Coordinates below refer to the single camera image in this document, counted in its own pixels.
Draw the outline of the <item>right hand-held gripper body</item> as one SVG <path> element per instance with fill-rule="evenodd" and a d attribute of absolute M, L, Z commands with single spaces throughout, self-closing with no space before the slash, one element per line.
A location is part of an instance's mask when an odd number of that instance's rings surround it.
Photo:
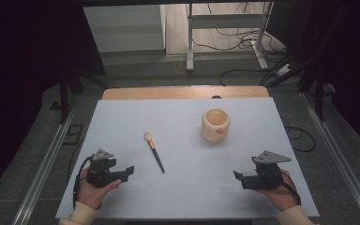
<path fill-rule="evenodd" d="M 252 158 L 252 162 L 256 166 L 258 177 L 253 181 L 252 189 L 275 189 L 283 182 L 281 169 L 278 164 L 282 162 L 290 162 L 289 157 L 282 156 L 277 153 L 264 150 L 261 154 Z"/>

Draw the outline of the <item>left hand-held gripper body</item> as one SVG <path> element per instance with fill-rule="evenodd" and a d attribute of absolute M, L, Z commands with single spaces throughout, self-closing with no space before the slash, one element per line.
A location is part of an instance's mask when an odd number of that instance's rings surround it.
<path fill-rule="evenodd" d="M 118 179 L 114 172 L 110 171 L 110 168 L 116 165 L 116 159 L 112 153 L 108 153 L 104 150 L 97 150 L 92 156 L 91 163 L 88 169 L 86 180 L 89 184 L 96 188 L 104 188 L 111 182 Z"/>

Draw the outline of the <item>person's left hand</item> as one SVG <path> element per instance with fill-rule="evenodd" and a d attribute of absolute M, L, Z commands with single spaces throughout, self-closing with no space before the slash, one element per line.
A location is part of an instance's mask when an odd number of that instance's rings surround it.
<path fill-rule="evenodd" d="M 94 187 L 86 180 L 88 169 L 82 171 L 80 187 L 78 191 L 77 201 L 94 210 L 98 210 L 102 205 L 105 196 L 112 190 L 118 188 L 121 184 L 121 180 L 115 180 L 106 187 Z"/>

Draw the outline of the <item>person's right hand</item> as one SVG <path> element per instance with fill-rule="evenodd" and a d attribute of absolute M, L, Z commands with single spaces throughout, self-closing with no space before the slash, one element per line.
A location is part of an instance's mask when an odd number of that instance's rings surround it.
<path fill-rule="evenodd" d="M 294 195 L 296 188 L 290 174 L 285 170 L 282 170 L 281 174 L 286 186 L 279 186 L 271 190 L 258 189 L 258 192 L 267 197 L 280 212 L 283 212 L 286 209 L 296 206 L 298 200 Z"/>

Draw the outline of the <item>cream ceramic cup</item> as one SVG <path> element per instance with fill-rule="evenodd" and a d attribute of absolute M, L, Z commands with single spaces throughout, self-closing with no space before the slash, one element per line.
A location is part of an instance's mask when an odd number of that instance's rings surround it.
<path fill-rule="evenodd" d="M 210 109 L 203 113 L 201 134 L 210 143 L 221 143 L 227 138 L 231 117 L 222 109 Z"/>

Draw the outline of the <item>white board mat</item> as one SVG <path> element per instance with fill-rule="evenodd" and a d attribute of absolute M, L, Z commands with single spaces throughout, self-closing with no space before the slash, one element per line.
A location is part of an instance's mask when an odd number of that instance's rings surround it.
<path fill-rule="evenodd" d="M 222 109 L 231 117 L 227 138 L 206 141 L 203 113 Z M 162 172 L 143 134 L 149 132 Z M 116 170 L 134 167 L 128 181 L 110 192 L 97 215 L 115 220 L 272 218 L 278 210 L 262 194 L 243 189 L 233 172 L 255 173 L 252 157 L 264 150 L 291 159 L 290 172 L 310 217 L 318 210 L 270 97 L 101 100 L 78 160 L 102 149 Z"/>

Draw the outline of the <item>black tripod stand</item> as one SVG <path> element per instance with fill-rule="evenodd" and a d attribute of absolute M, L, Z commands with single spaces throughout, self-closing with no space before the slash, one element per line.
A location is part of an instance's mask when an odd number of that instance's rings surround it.
<path fill-rule="evenodd" d="M 60 100 L 55 101 L 50 108 L 51 111 L 61 112 L 61 124 L 63 124 L 69 116 L 68 89 L 75 95 L 81 95 L 83 93 L 84 87 L 81 83 L 81 78 L 85 78 L 103 89 L 110 88 L 104 81 L 78 68 L 63 70 L 59 79 Z"/>

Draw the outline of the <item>wooden table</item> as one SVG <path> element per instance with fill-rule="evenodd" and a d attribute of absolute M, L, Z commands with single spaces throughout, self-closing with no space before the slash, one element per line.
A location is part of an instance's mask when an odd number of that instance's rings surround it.
<path fill-rule="evenodd" d="M 268 98 L 262 86 L 173 86 L 111 88 L 104 91 L 103 100 L 130 99 L 206 99 L 206 98 Z"/>

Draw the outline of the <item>black metal stand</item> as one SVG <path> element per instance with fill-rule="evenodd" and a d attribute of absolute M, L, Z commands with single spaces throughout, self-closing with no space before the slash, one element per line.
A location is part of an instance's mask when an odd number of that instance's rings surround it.
<path fill-rule="evenodd" d="M 271 82 L 263 82 L 265 87 L 277 86 L 291 77 L 301 75 L 297 84 L 297 90 L 307 92 L 315 86 L 314 110 L 317 116 L 323 121 L 323 97 L 324 97 L 324 73 L 323 64 L 328 60 L 330 42 L 335 39 L 336 31 L 349 10 L 351 2 L 340 0 L 324 16 L 324 21 L 320 23 L 314 33 L 310 43 L 310 53 L 306 60 L 300 61 L 294 68 L 286 72 L 279 78 Z"/>

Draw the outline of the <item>white power strip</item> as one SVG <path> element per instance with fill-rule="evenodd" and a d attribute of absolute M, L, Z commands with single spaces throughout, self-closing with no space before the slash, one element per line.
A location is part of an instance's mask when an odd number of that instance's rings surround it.
<path fill-rule="evenodd" d="M 277 71 L 276 75 L 281 77 L 284 74 L 286 74 L 287 72 L 289 72 L 291 69 L 292 69 L 292 66 L 290 64 L 286 64 Z"/>

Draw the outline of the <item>white cabinet panel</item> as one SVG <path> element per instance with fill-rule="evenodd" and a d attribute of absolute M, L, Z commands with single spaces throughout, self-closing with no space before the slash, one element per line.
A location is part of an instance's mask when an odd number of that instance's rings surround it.
<path fill-rule="evenodd" d="M 165 49 L 161 5 L 85 7 L 83 11 L 100 53 Z"/>

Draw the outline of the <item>black rectangular floor frame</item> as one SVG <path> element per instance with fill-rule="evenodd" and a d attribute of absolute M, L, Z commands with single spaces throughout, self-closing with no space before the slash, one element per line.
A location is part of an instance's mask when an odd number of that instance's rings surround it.
<path fill-rule="evenodd" d="M 68 127 L 63 145 L 76 145 L 83 133 L 83 124 L 74 124 Z"/>

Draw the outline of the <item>aluminium floor rail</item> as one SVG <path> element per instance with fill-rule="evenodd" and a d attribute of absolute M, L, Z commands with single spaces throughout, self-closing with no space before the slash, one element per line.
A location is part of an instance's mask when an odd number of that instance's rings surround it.
<path fill-rule="evenodd" d="M 351 192 L 360 210 L 360 181 L 357 179 L 350 164 L 342 154 L 339 145 L 336 142 L 332 132 L 330 131 L 326 123 L 315 112 L 315 107 L 312 98 L 306 93 L 300 93 L 299 96 L 303 100 L 307 108 L 307 111 L 309 113 L 309 116 L 311 117 L 313 123 L 315 124 L 319 134 L 322 136 L 325 146 L 330 152 L 332 159 L 337 165 L 339 172 L 341 173 L 349 191 Z"/>
<path fill-rule="evenodd" d="M 72 122 L 74 114 L 78 108 L 80 97 L 76 96 L 70 101 L 69 111 L 67 118 L 62 124 L 59 125 L 57 131 L 54 134 L 52 142 L 44 155 L 44 158 L 39 163 L 37 172 L 27 190 L 22 203 L 11 222 L 11 225 L 27 225 L 30 217 L 32 216 L 34 209 L 37 205 L 38 198 L 41 191 L 47 181 L 49 173 L 53 167 L 54 161 L 58 155 L 60 147 L 65 139 L 66 133 Z"/>

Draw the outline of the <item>white metal stand frame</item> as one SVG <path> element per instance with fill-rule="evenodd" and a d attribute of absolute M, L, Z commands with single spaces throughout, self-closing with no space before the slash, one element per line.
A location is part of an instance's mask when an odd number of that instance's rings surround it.
<path fill-rule="evenodd" d="M 203 3 L 187 5 L 187 70 L 194 69 L 194 48 L 216 52 L 252 51 L 261 70 L 268 65 L 263 54 L 263 37 L 273 1 L 238 1 L 235 3 Z M 197 33 L 216 32 L 221 38 L 230 38 L 232 47 L 214 46 L 197 37 Z"/>

